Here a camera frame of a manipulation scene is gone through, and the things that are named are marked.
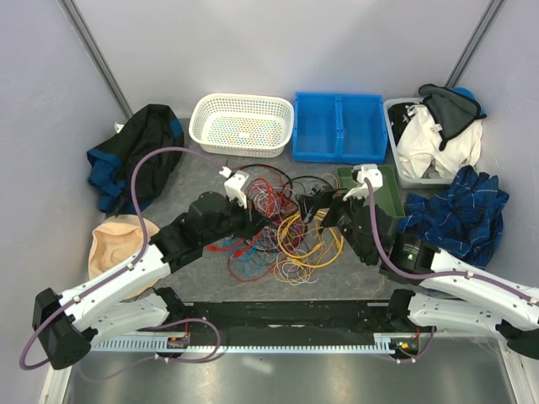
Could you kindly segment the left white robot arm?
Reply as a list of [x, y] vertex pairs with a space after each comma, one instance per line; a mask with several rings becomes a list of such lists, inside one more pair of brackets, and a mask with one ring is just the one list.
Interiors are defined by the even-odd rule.
[[204, 192], [138, 253], [97, 278], [61, 293], [42, 290], [35, 297], [32, 338], [45, 352], [43, 362], [65, 369], [109, 338], [144, 328], [178, 330], [185, 312], [174, 292], [156, 290], [139, 301], [127, 297], [201, 258], [212, 243], [251, 239], [269, 223], [252, 205]]

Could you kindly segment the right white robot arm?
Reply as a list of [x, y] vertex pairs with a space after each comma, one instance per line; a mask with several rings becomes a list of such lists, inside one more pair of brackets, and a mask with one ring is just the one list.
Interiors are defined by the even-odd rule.
[[318, 190], [296, 199], [302, 220], [320, 210], [322, 227], [336, 227], [362, 263], [401, 284], [453, 296], [450, 302], [418, 290], [396, 290], [386, 309], [395, 331], [411, 326], [486, 332], [530, 359], [538, 357], [538, 289], [511, 282], [465, 263], [444, 249], [397, 230], [366, 192], [338, 195]]

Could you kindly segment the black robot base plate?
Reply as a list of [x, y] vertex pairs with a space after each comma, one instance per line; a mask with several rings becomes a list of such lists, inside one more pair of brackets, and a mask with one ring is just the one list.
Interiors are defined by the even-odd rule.
[[197, 322], [173, 325], [178, 320], [200, 318], [211, 322], [220, 335], [229, 330], [254, 331], [269, 328], [306, 328], [357, 333], [408, 333], [417, 327], [407, 318], [387, 313], [388, 300], [296, 300], [228, 301], [185, 304], [166, 320], [163, 332], [187, 330], [213, 335], [210, 327]]

